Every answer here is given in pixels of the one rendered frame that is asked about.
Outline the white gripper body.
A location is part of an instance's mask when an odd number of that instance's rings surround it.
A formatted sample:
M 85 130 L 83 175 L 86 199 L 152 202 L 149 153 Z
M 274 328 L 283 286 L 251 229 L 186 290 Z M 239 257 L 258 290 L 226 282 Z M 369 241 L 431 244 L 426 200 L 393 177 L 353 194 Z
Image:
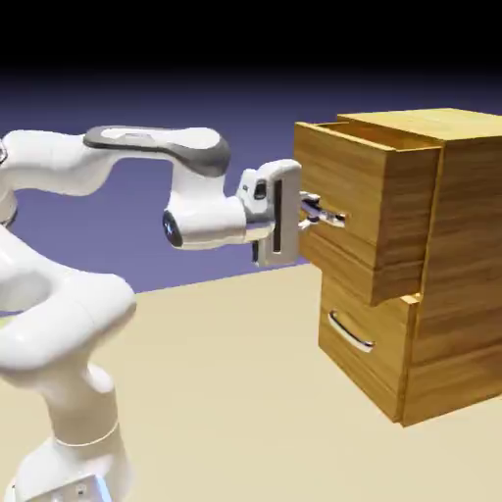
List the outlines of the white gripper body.
M 258 169 L 258 180 L 267 186 L 267 216 L 273 228 L 255 245 L 256 264 L 293 264 L 299 249 L 301 166 L 291 159 L 268 162 Z

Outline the large wooden drawer front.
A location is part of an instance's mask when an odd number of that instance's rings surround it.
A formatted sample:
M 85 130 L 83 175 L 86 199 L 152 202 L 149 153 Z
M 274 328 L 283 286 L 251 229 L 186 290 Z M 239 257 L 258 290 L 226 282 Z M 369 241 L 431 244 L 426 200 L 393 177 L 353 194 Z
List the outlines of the large wooden drawer front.
M 302 254 L 368 305 L 417 293 L 439 147 L 298 123 L 293 153 L 303 190 L 345 218 L 303 233 Z

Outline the light wooden cabinet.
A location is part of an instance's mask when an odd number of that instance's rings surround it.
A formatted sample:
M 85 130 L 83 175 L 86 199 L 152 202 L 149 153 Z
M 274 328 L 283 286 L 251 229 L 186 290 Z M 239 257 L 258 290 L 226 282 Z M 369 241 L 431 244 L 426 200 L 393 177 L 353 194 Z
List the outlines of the light wooden cabinet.
M 502 395 L 502 116 L 441 108 L 346 120 L 440 149 L 399 424 Z

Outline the small wooden drawer front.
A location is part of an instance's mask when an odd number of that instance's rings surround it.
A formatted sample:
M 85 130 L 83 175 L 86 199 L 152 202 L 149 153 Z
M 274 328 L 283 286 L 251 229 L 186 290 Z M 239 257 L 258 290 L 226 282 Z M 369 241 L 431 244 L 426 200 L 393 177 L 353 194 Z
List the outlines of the small wooden drawer front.
M 406 295 L 375 307 L 323 276 L 320 348 L 393 422 L 402 420 L 420 299 Z

